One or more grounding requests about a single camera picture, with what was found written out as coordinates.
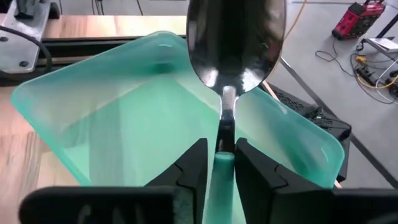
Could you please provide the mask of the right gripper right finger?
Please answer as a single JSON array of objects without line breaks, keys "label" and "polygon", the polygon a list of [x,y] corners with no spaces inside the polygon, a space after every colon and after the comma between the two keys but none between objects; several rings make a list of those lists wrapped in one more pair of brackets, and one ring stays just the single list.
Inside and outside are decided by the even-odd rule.
[{"label": "right gripper right finger", "polygon": [[326,189],[238,139],[236,184],[247,223],[397,223],[396,189]]}]

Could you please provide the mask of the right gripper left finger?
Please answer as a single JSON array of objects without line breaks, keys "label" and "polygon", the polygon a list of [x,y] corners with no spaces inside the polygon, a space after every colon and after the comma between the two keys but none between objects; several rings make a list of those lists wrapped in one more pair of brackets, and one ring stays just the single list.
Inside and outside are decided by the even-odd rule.
[{"label": "right gripper left finger", "polygon": [[208,141],[197,140],[143,187],[46,187],[19,206],[23,224],[201,223]]}]

